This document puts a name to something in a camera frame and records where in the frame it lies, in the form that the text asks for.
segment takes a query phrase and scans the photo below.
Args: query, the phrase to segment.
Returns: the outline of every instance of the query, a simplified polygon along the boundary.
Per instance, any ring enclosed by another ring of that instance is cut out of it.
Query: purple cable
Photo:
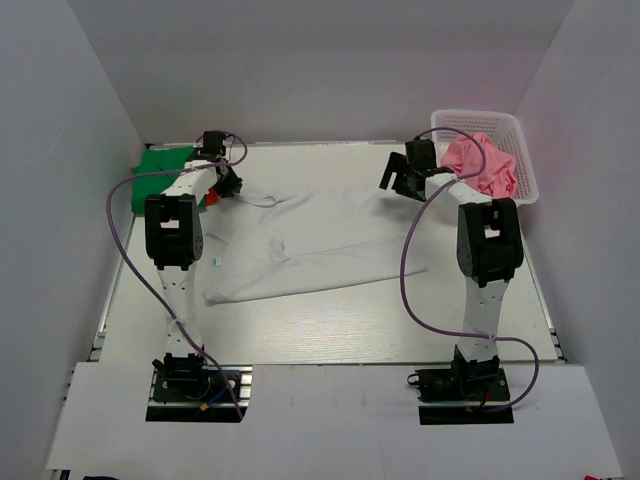
[[[229,383],[229,379],[227,378],[227,375],[224,373],[224,370],[222,369],[222,367],[216,361],[215,358],[213,358],[211,355],[209,355],[207,352],[205,352],[199,345],[196,344],[196,342],[193,341],[193,339],[189,336],[189,334],[185,330],[184,325],[182,325],[182,322],[180,320],[178,320],[178,316],[173,311],[171,306],[167,303],[167,301],[164,298],[162,298],[162,295],[160,295],[160,293],[158,293],[158,291],[155,288],[153,288],[153,285],[151,285],[147,281],[147,279],[144,278],[142,273],[140,273],[140,270],[138,270],[138,268],[133,264],[133,262],[129,258],[129,255],[127,254],[127,251],[125,250],[124,246],[122,245],[122,241],[120,240],[120,236],[118,235],[118,231],[116,230],[116,226],[115,226],[115,224],[113,222],[113,213],[111,212],[111,202],[113,200],[114,193],[116,193],[118,188],[120,188],[125,183],[132,182],[133,180],[136,180],[137,178],[161,177],[161,176],[164,176],[164,175],[178,175],[178,174],[181,174],[181,173],[193,172],[193,171],[196,171],[196,170],[205,170],[207,168],[222,167],[222,166],[234,167],[234,166],[240,164],[247,157],[247,153],[249,152],[247,144],[244,142],[244,140],[242,140],[240,137],[238,137],[237,135],[235,135],[233,133],[225,132],[225,131],[222,131],[222,130],[220,131],[220,133],[224,133],[227,136],[232,136],[233,138],[235,138],[236,140],[238,140],[242,144],[242,146],[244,147],[244,152],[243,152],[242,156],[238,160],[236,160],[235,162],[231,162],[231,163],[225,163],[225,162],[209,163],[207,165],[202,165],[200,167],[194,167],[194,168],[181,168],[181,169],[178,169],[178,170],[168,170],[168,171],[164,171],[164,172],[149,172],[149,173],[140,173],[140,174],[137,174],[137,175],[131,175],[130,177],[127,177],[127,178],[124,178],[124,179],[120,180],[113,187],[111,187],[111,190],[109,190],[109,193],[107,194],[106,210],[107,210],[107,222],[109,223],[109,230],[111,230],[111,236],[113,237],[113,241],[115,242],[116,247],[118,248],[118,251],[120,252],[120,255],[122,255],[122,259],[124,260],[124,263],[126,263],[129,266],[129,268],[131,269],[133,274],[138,278],[138,280],[140,280],[140,282],[142,282],[142,284],[147,288],[147,290],[149,290],[151,292],[151,294],[154,297],[156,297],[156,299],[162,304],[162,306],[169,313],[171,318],[175,321],[176,326],[178,327],[178,329],[182,333],[182,336],[184,337],[184,339],[187,341],[187,343],[189,345],[191,345],[191,348],[193,348],[198,354],[202,355],[204,358],[206,358],[207,360],[209,360],[211,363],[213,363],[215,365],[215,367],[218,369],[218,372],[220,372],[220,375],[222,376],[222,378],[224,380],[224,384],[225,384],[227,390],[229,390],[229,394],[231,395],[231,400],[233,401],[233,405],[236,408],[236,412],[238,412],[238,416],[240,417],[240,420],[242,420],[242,417],[243,417],[242,410],[240,409],[240,405],[238,404],[238,399],[236,398],[236,394],[233,392],[233,388],[231,387],[231,384]]]
[[[402,296],[402,303],[404,304],[404,308],[407,310],[407,313],[413,319],[413,321],[416,322],[421,327],[426,328],[430,332],[439,333],[440,335],[447,335],[450,337],[484,338],[484,339],[491,340],[492,337],[485,333],[453,332],[450,330],[443,330],[441,328],[433,327],[418,318],[418,316],[411,309],[411,306],[409,305],[409,299],[407,298],[407,287],[405,283],[407,254],[409,252],[409,243],[411,242],[411,237],[413,237],[413,233],[415,232],[416,227],[418,226],[418,222],[420,221],[420,218],[424,214],[425,210],[429,207],[429,205],[433,202],[433,200],[438,195],[440,195],[442,192],[444,192],[446,189],[448,189],[449,187],[451,187],[452,185],[454,185],[460,180],[465,180],[467,178],[480,175],[482,172],[484,172],[484,169],[487,166],[487,157],[485,155],[484,149],[482,148],[482,145],[480,145],[478,141],[475,138],[473,138],[471,135],[461,130],[458,130],[457,128],[434,127],[434,128],[430,128],[429,130],[425,130],[424,132],[417,135],[415,138],[419,139],[423,135],[426,135],[428,133],[438,131],[438,130],[447,130],[447,131],[455,132],[459,135],[464,135],[469,140],[471,140],[475,144],[475,146],[478,147],[478,149],[480,150],[480,154],[482,155],[482,166],[480,167],[480,170],[478,170],[477,172],[470,173],[467,175],[462,175],[458,177],[457,180],[451,180],[445,183],[440,188],[438,188],[435,192],[433,192],[431,196],[426,199],[422,207],[420,207],[420,210],[418,211],[416,217],[413,219],[413,223],[411,223],[411,227],[409,228],[409,233],[407,233],[407,238],[405,239],[404,246],[402,247],[402,257],[400,258],[400,295]],[[533,362],[534,362],[533,376],[531,378],[531,382],[529,382],[529,385],[524,390],[524,392],[518,398],[516,398],[515,400],[512,400],[509,403],[506,403],[505,405],[487,409],[488,411],[498,412],[501,410],[506,410],[507,408],[510,408],[515,404],[519,403],[529,394],[529,392],[531,392],[531,390],[533,389],[533,386],[536,383],[536,380],[538,379],[538,373],[540,372],[540,359],[538,358],[538,353],[536,352],[535,348],[533,348],[533,346],[526,340],[523,340],[517,337],[493,337],[493,340],[496,342],[516,342],[524,345],[531,351],[531,354],[533,355]]]

